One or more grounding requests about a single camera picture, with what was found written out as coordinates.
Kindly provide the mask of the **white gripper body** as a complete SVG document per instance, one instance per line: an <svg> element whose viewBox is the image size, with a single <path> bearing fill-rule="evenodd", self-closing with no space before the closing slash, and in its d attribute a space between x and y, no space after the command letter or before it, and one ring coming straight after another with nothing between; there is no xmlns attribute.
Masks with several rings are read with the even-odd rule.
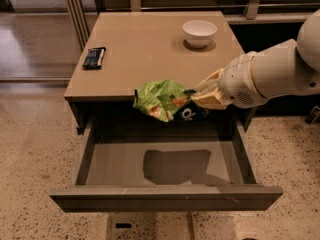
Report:
<svg viewBox="0 0 320 240"><path fill-rule="evenodd" d="M249 52L233 59L219 79L222 95L233 105L247 109L265 104L268 99L259 93L253 80L253 59Z"/></svg>

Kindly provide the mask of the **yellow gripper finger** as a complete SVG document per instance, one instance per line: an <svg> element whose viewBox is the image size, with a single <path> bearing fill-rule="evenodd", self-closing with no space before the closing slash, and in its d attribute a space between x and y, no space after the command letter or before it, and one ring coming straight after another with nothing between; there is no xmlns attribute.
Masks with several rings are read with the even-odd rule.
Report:
<svg viewBox="0 0 320 240"><path fill-rule="evenodd" d="M220 68L214 71L206 79L202 80L199 84L197 84L194 87L194 90L197 92L204 91L206 88L209 88L211 85L217 84L223 71L224 71L223 68Z"/></svg>
<svg viewBox="0 0 320 240"><path fill-rule="evenodd" d="M219 87L206 88L191 96L191 100L199 107L209 110L224 110L231 100L223 95Z"/></svg>

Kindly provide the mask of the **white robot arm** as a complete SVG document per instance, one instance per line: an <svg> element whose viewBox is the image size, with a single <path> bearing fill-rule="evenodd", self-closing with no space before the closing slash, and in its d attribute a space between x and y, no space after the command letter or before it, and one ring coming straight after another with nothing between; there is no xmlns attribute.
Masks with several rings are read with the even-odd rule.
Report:
<svg viewBox="0 0 320 240"><path fill-rule="evenodd" d="M195 87L199 107L223 110L232 104L252 108L270 99L320 93L320 10L301 26L298 37L232 60Z"/></svg>

